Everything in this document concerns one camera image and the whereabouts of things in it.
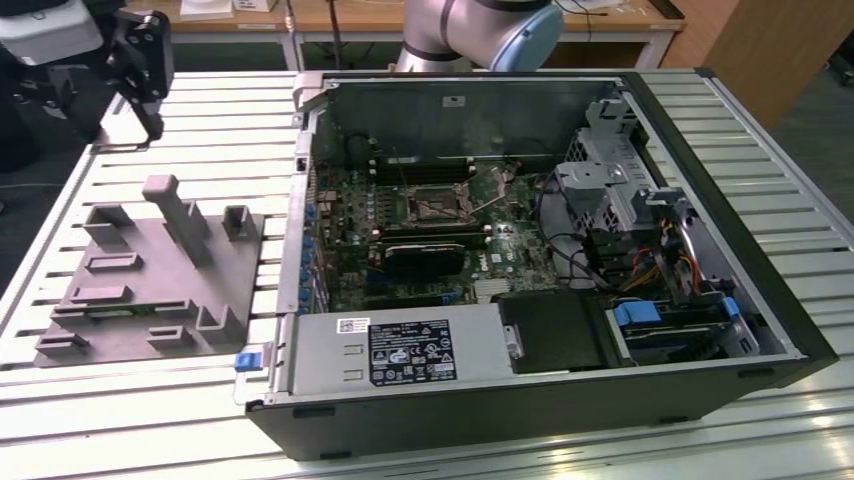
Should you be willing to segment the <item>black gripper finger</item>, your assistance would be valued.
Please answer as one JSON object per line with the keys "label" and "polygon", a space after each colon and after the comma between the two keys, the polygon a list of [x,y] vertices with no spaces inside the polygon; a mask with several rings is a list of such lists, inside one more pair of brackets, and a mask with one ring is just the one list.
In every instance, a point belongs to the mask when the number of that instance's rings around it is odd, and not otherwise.
{"label": "black gripper finger", "polygon": [[160,106],[161,101],[159,99],[151,102],[143,102],[136,98],[131,99],[131,108],[145,131],[147,142],[159,140],[163,135],[164,122],[159,113]]}

